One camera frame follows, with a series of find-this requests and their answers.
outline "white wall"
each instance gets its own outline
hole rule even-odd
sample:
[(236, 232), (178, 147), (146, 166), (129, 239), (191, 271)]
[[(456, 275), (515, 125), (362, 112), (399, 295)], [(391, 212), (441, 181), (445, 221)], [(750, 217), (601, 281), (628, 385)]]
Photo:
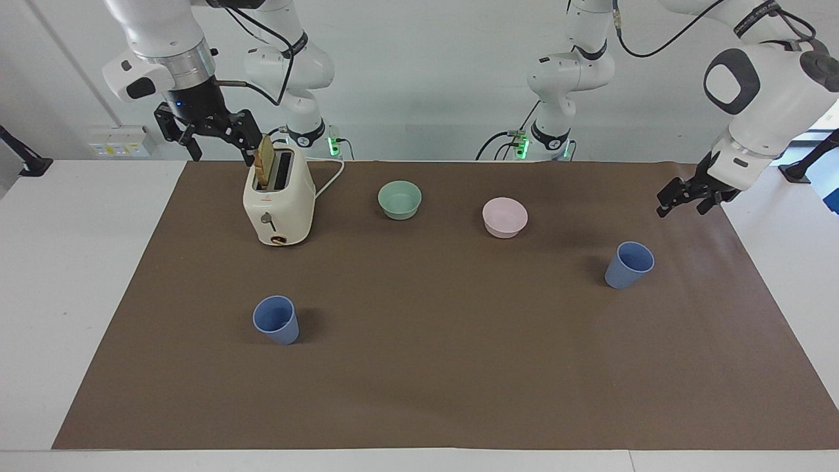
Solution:
[[(836, 0), (783, 4), (839, 50)], [(535, 101), (525, 82), (528, 63), (568, 49), (565, 0), (297, 6), (312, 40), (336, 62), (335, 83), (317, 92), (323, 112), (363, 159), (471, 159), (490, 134), (518, 127)], [(83, 159), (88, 128), (121, 122), (144, 124), (163, 142), (152, 118), (159, 100), (122, 103), (105, 86), (100, 69), (126, 44), (102, 0), (3, 0), (0, 8), (0, 120), (21, 139), (45, 155)], [(221, 51), (217, 75), (243, 78), (242, 54), (254, 41), (223, 12), (197, 8), (195, 15)], [(660, 45), (690, 20), (655, 0), (625, 2), (623, 16), (636, 50)], [(702, 77), (719, 51), (738, 44), (727, 27), (708, 20), (663, 54), (636, 60), (612, 34), (614, 82), (576, 94), (577, 159), (698, 161), (729, 119), (705, 98)], [(250, 108), (265, 129), (284, 121), (250, 91), (226, 94), (231, 109)], [(201, 144), (207, 159), (238, 159), (226, 144)], [(186, 153), (164, 144), (156, 157)]]

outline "cup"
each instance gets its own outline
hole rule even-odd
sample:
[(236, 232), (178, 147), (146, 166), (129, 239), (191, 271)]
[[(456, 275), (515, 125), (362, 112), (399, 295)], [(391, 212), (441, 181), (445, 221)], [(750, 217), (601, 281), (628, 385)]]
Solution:
[(606, 270), (606, 283), (622, 290), (647, 275), (655, 266), (652, 251), (641, 243), (627, 241), (618, 246), (618, 252)]
[(277, 344), (292, 344), (300, 335), (294, 303), (284, 296), (262, 300), (253, 310), (253, 326)]
[(484, 226), (496, 238), (510, 239), (527, 226), (527, 209), (512, 198), (493, 198), (482, 213)]
[(420, 188), (408, 181), (393, 181), (378, 191), (378, 204), (391, 219), (405, 220), (413, 217), (421, 202)]

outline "black metal stand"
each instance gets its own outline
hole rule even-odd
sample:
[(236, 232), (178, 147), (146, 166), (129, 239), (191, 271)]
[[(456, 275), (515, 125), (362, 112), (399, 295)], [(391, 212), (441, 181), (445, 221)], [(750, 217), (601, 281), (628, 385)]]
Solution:
[(53, 163), (52, 159), (41, 157), (29, 146), (21, 143), (3, 126), (0, 126), (0, 139), (23, 161), (23, 170), (20, 171), (22, 177), (41, 177)]
[(809, 184), (810, 179), (807, 178), (807, 170), (811, 165), (814, 165), (823, 155), (839, 148), (839, 129), (836, 129), (822, 141), (815, 149), (810, 152), (807, 157), (790, 165), (779, 165), (778, 168), (781, 174), (784, 174), (786, 180), (794, 184)]

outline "pink bowl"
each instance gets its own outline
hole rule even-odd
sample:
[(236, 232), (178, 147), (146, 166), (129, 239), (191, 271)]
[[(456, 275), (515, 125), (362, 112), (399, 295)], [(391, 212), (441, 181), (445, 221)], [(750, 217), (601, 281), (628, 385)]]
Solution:
[(494, 198), (483, 206), (483, 223), (492, 236), (510, 239), (527, 225), (527, 209), (512, 198)]

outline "green bowl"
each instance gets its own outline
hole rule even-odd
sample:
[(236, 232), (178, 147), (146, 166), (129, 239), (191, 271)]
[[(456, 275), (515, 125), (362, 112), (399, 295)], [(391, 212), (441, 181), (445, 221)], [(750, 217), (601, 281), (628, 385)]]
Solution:
[(378, 191), (378, 204), (391, 219), (405, 220), (413, 217), (421, 202), (420, 188), (408, 181), (393, 181)]

